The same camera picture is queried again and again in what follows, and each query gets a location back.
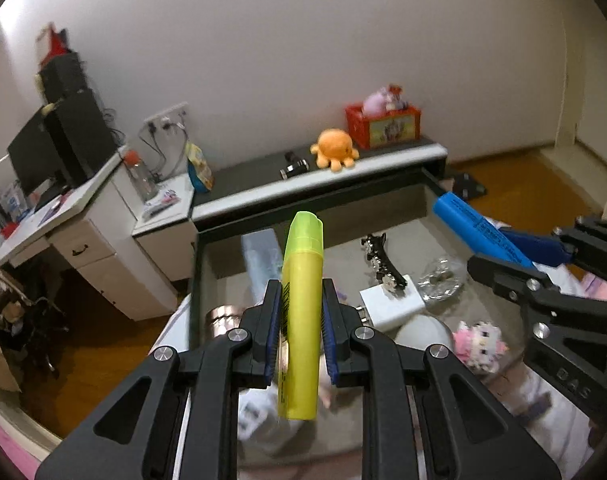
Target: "clear plastic bag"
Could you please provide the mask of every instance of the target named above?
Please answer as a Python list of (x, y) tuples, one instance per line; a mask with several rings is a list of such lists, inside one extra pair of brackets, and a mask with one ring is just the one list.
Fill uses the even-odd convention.
[(458, 294), (466, 278), (466, 267), (461, 260), (439, 256), (427, 265), (416, 281), (417, 290), (426, 306), (430, 306)]

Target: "red box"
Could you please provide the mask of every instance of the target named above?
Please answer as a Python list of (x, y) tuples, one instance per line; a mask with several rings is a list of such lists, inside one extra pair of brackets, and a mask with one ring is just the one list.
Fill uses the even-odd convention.
[(347, 106), (346, 119), (348, 134), (364, 150), (421, 136), (421, 110), (413, 106), (376, 117), (365, 117), (361, 108), (361, 103)]

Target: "wall socket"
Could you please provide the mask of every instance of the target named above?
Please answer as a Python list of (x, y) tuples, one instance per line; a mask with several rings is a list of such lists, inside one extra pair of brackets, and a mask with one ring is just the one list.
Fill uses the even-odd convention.
[[(162, 126), (164, 123), (170, 119), (171, 123), (184, 123), (186, 121), (187, 116), (187, 103), (179, 103), (178, 105), (173, 105), (170, 108), (166, 108), (143, 121), (144, 124), (152, 123), (157, 128), (158, 132), (162, 132)], [(167, 134), (171, 135), (177, 132), (177, 128), (170, 128), (167, 130)]]

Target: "green highlighter cap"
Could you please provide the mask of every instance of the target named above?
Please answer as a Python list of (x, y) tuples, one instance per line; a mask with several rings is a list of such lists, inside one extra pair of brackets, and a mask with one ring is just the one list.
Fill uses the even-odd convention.
[(283, 259), (293, 253), (317, 253), (323, 257), (323, 223), (308, 211), (299, 211), (290, 224)]

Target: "pink hello kitty toy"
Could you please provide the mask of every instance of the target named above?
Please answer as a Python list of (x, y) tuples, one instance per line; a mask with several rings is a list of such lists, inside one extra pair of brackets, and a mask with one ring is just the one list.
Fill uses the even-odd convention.
[(460, 321), (453, 336), (457, 357), (472, 372), (494, 374), (499, 371), (499, 358), (507, 351), (499, 327), (482, 321), (470, 328)]

